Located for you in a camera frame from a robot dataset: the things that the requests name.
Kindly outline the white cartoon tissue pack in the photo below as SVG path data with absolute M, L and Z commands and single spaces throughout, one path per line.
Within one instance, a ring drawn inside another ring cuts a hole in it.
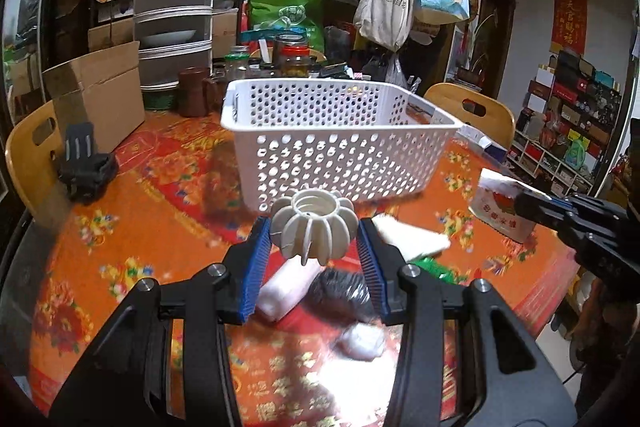
M 510 176 L 483 168 L 470 210 L 474 217 L 486 225 L 508 239 L 523 244 L 535 228 L 533 221 L 518 217 L 514 208 L 516 196 L 526 188 L 537 190 Z

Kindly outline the green foil pouch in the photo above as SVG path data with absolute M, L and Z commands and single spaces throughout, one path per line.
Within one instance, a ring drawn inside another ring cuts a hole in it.
M 448 284 L 462 285 L 469 280 L 468 274 L 462 274 L 457 269 L 446 267 L 433 257 L 414 259 L 410 263 Z

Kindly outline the black mesh scrubber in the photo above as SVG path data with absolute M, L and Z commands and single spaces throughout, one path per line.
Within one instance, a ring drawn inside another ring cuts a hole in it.
M 311 282 L 303 300 L 320 319 L 336 323 L 372 323 L 378 319 L 364 276 L 326 268 Z

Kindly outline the white ribbed plastic ball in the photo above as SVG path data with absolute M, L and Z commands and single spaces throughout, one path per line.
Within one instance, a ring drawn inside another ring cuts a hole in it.
M 303 188 L 277 199 L 270 209 L 270 239 L 284 259 L 311 259 L 326 267 L 344 258 L 359 219 L 352 202 L 337 191 Z

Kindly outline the small white pack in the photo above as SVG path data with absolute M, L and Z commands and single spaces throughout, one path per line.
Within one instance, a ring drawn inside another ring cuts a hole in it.
M 379 358 L 385 351 L 385 333 L 378 326 L 355 323 L 337 337 L 336 345 L 346 357 L 370 362 Z

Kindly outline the white folded tissue cone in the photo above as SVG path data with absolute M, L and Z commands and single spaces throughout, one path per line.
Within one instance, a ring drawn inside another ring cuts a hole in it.
M 407 225 L 386 213 L 373 217 L 372 222 L 383 241 L 395 246 L 405 262 L 436 256 L 450 247 L 446 234 Z

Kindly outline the wooden chair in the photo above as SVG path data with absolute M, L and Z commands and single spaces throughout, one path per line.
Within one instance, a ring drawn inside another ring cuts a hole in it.
M 23 118 L 6 140 L 6 165 L 21 201 L 38 219 L 57 188 L 55 159 L 63 152 L 63 140 L 53 102 L 47 102 Z
M 515 134 L 515 120 L 504 104 L 484 94 L 452 82 L 429 87 L 424 98 L 465 124 L 487 135 L 506 150 Z

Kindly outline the red floral tablecloth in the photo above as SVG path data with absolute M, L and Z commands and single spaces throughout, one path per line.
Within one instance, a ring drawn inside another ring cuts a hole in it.
M 215 116 L 151 113 L 120 144 L 119 172 L 105 194 L 68 213 L 35 303 L 28 381 L 47 411 L 107 317 L 142 277 L 187 279 L 241 242 L 254 217 L 243 205 L 232 135 Z M 359 204 L 442 232 L 437 260 L 459 283 L 484 277 L 538 335 L 577 273 L 572 253 L 545 228 L 518 244 L 470 213 L 488 161 L 451 142 L 419 195 Z M 235 391 L 250 426 L 378 426 L 393 386 L 399 334 L 381 358 L 357 362 L 335 347 L 338 328 L 304 307 L 278 323 L 253 317 L 228 332 Z

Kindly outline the white perforated plastic basket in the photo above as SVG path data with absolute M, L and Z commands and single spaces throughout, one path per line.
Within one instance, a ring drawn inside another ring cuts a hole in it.
M 232 81 L 220 123 L 233 134 L 243 202 L 256 212 L 301 188 L 357 204 L 419 193 L 462 126 L 390 83 L 314 78 Z

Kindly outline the brown ceramic jar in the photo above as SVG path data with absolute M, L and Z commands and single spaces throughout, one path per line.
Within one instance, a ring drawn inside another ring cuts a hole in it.
M 209 114 L 208 67 L 189 67 L 178 74 L 178 113 L 182 117 L 205 117 Z

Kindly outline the black phone stand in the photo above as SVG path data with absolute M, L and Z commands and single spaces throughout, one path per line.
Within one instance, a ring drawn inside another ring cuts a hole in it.
M 58 179 L 72 202 L 94 202 L 118 173 L 113 153 L 100 153 L 91 122 L 70 124 L 64 136 L 64 156 L 58 164 Z

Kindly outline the glass jar red lid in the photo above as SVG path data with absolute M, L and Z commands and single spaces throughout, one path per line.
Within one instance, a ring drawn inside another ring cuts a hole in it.
M 307 78 L 311 64 L 308 46 L 284 46 L 279 54 L 280 73 L 288 78 Z

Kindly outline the cardboard box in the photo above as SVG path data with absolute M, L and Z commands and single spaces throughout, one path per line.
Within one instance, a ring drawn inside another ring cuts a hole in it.
M 137 41 L 91 52 L 43 72 L 60 131 L 93 124 L 100 153 L 112 153 L 145 118 Z

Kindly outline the left wooden chair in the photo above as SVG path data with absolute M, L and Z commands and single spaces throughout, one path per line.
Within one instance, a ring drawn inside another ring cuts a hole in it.
M 57 188 L 55 159 L 63 152 L 63 140 L 53 102 L 47 102 L 23 118 L 6 140 L 6 165 L 21 201 L 38 219 Z

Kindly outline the green shopping bag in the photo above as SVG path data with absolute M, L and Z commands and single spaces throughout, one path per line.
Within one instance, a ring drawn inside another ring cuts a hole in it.
M 302 28 L 309 46 L 324 52 L 323 0 L 248 0 L 250 29 Z

